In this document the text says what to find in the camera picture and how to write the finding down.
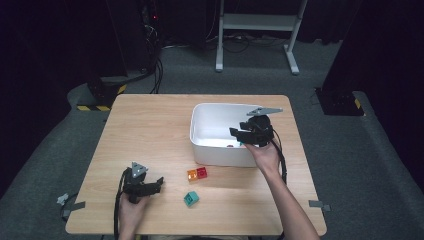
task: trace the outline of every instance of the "wooden table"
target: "wooden table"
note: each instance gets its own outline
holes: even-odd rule
[[[288,186],[319,235],[327,228],[289,99],[278,95],[132,95],[117,97],[66,225],[72,234],[113,234],[113,209],[122,172],[135,161],[147,166],[146,183],[164,177],[137,233],[145,235],[279,235],[279,215],[257,168],[206,166],[208,177],[189,182],[187,170],[203,167],[193,157],[189,132],[199,103],[241,103],[283,108],[271,114],[280,135]],[[195,191],[191,207],[184,196]]]

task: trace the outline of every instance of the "person's left hand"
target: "person's left hand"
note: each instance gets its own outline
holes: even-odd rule
[[[134,204],[129,201],[129,197],[128,194],[122,193],[119,201],[119,239],[134,238],[150,199],[150,196],[142,197],[137,204]]]

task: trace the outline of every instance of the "teal block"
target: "teal block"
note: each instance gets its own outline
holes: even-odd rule
[[[197,193],[195,191],[187,193],[187,195],[184,197],[184,202],[188,207],[192,206],[196,202],[199,201],[199,196],[197,196]]]

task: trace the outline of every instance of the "person's right hand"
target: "person's right hand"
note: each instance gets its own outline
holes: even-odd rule
[[[280,164],[278,150],[272,143],[269,143],[264,147],[256,147],[251,144],[244,145],[252,153],[253,158],[256,161],[256,166],[258,166],[264,175],[280,174],[278,170],[278,166]]]

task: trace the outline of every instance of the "toy block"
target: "toy block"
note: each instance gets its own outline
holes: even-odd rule
[[[205,167],[201,167],[197,169],[197,178],[206,178],[208,176],[208,172],[206,172]]]
[[[184,202],[188,207],[192,206],[196,202],[199,201],[199,196],[197,196],[197,193],[195,191],[187,193],[187,195],[184,197]]]
[[[196,170],[188,170],[187,177],[189,181],[197,180],[197,171]]]

